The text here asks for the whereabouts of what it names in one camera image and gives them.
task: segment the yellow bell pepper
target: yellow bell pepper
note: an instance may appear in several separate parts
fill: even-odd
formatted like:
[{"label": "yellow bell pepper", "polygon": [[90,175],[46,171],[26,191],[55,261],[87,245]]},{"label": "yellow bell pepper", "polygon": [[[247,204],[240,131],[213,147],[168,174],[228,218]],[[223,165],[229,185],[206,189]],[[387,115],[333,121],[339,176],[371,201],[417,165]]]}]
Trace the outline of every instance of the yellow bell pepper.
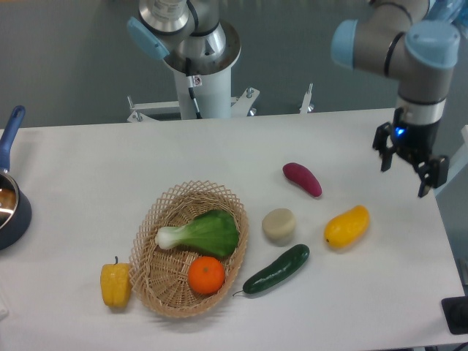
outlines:
[{"label": "yellow bell pepper", "polygon": [[129,277],[129,264],[116,263],[103,265],[101,270],[102,300],[109,307],[125,307],[130,299],[132,285]]}]

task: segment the cucumber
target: cucumber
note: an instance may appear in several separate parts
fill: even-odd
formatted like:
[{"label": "cucumber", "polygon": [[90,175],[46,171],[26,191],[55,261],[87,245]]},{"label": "cucumber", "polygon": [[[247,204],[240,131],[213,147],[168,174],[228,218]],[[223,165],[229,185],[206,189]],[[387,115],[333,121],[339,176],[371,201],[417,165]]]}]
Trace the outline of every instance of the cucumber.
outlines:
[{"label": "cucumber", "polygon": [[246,294],[260,293],[282,282],[307,261],[309,253],[310,250],[307,245],[298,244],[293,246],[268,267],[247,279],[242,291]]}]

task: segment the bok choy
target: bok choy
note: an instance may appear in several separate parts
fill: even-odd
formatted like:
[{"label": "bok choy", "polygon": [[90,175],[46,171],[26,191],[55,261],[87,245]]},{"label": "bok choy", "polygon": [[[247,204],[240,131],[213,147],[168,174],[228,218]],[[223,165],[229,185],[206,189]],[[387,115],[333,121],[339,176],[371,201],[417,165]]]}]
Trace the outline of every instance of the bok choy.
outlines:
[{"label": "bok choy", "polygon": [[187,245],[204,254],[224,257],[234,252],[239,242],[239,232],[228,212],[211,210],[181,227],[160,228],[155,241],[161,249]]}]

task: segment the tangerine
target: tangerine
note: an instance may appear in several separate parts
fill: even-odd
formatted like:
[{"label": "tangerine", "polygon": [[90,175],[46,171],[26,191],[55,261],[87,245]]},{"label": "tangerine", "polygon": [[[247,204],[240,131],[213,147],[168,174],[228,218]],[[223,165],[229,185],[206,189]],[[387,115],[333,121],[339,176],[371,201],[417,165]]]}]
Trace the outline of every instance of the tangerine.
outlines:
[{"label": "tangerine", "polygon": [[202,256],[189,267],[189,286],[199,294],[212,294],[224,284],[224,267],[216,258]]}]

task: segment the sweet potato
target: sweet potato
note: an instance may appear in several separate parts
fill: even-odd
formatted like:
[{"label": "sweet potato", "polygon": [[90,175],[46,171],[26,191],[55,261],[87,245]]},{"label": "sweet potato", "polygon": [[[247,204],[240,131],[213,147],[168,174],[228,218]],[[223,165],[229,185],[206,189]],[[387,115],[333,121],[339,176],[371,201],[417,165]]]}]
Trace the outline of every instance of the sweet potato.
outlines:
[{"label": "sweet potato", "polygon": [[291,162],[283,166],[283,173],[287,179],[299,185],[313,197],[318,197],[322,194],[322,187],[319,181],[307,167]]}]

